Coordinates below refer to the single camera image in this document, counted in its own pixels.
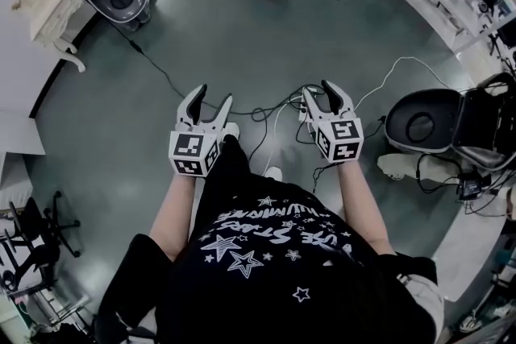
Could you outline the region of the person's right forearm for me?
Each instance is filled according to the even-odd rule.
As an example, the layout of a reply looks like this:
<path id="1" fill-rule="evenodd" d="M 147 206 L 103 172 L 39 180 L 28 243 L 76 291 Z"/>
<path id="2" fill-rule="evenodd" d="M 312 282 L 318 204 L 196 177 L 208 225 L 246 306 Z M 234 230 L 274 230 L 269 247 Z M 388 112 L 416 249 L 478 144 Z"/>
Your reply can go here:
<path id="1" fill-rule="evenodd" d="M 337 166 L 348 225 L 379 255 L 396 255 L 377 202 L 357 161 Z"/>

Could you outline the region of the person's black trousers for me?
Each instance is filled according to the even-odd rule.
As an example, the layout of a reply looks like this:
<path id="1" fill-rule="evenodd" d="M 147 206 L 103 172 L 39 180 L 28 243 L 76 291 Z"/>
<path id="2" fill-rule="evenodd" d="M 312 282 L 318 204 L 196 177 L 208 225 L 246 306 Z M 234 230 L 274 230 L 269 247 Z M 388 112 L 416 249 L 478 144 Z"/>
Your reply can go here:
<path id="1" fill-rule="evenodd" d="M 234 135 L 225 135 L 220 149 L 220 155 L 205 179 L 204 194 L 236 193 L 252 175 L 248 158 Z"/>

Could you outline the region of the black office chair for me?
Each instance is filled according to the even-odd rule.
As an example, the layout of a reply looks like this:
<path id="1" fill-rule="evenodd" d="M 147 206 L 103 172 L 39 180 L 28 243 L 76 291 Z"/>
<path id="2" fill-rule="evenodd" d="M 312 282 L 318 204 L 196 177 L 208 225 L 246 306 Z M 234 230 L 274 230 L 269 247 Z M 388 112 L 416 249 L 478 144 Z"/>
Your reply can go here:
<path id="1" fill-rule="evenodd" d="M 0 246 L 4 248 L 12 269 L 0 272 L 0 287 L 9 296 L 30 294 L 54 283 L 53 268 L 60 258 L 60 248 L 66 248 L 72 257 L 81 257 L 79 250 L 73 249 L 63 231 L 78 228 L 81 222 L 67 225 L 59 223 L 58 201 L 62 192 L 56 191 L 52 198 L 52 208 L 40 211 L 35 200 L 29 198 L 22 211 L 18 211 L 12 201 L 8 203 L 14 230 L 4 230 L 0 235 Z M 41 282 L 34 286 L 22 286 L 23 277 L 32 270 L 41 275 Z"/>

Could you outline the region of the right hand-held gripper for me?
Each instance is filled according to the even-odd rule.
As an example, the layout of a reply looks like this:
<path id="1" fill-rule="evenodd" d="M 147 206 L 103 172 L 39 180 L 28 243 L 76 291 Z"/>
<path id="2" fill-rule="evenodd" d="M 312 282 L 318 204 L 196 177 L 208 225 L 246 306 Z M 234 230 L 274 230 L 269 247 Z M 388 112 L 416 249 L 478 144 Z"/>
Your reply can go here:
<path id="1" fill-rule="evenodd" d="M 322 80 L 321 86 L 327 96 L 328 110 L 321 110 L 309 88 L 305 87 L 302 91 L 312 119 L 315 145 L 331 164 L 357 160 L 363 147 L 364 132 L 353 102 L 333 82 Z"/>

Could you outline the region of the person's left forearm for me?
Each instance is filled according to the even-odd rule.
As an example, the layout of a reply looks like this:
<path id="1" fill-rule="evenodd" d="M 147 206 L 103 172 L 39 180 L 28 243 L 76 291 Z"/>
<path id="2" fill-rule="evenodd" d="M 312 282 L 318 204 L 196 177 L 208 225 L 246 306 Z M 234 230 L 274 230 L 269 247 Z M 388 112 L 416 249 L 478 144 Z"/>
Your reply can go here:
<path id="1" fill-rule="evenodd" d="M 189 239 L 196 178 L 175 175 L 156 215 L 149 237 L 174 261 Z"/>

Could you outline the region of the black star print t-shirt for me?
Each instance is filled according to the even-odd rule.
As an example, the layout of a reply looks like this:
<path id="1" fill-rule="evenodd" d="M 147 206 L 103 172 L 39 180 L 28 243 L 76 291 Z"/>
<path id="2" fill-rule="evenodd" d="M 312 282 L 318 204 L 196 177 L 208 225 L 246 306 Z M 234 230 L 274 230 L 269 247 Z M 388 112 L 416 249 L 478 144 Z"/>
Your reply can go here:
<path id="1" fill-rule="evenodd" d="M 128 344 L 149 313 L 156 344 L 434 344 L 408 290 L 411 275 L 435 281 L 430 260 L 380 255 L 307 191 L 259 176 L 199 209 L 176 259 L 132 239 L 98 309 L 100 344 Z"/>

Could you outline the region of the black power adapter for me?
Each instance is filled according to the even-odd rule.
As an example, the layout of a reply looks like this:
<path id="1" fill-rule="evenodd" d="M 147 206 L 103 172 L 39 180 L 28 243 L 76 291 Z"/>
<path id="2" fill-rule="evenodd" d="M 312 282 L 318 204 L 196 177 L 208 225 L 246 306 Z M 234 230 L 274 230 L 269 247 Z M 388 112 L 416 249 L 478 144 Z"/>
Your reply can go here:
<path id="1" fill-rule="evenodd" d="M 491 182 L 491 174 L 482 176 L 478 171 L 463 172 L 459 174 L 456 193 L 461 201 L 471 201 L 477 199 Z"/>

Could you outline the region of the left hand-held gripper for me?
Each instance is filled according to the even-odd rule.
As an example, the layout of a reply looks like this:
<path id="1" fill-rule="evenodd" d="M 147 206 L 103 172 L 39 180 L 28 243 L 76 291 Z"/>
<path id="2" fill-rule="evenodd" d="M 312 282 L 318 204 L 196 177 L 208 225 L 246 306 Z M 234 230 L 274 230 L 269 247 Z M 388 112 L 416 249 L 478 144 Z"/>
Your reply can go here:
<path id="1" fill-rule="evenodd" d="M 177 124 L 170 134 L 169 160 L 182 176 L 208 176 L 220 155 L 219 144 L 233 97 L 229 93 L 210 121 L 198 124 L 207 84 L 192 90 L 177 108 Z"/>

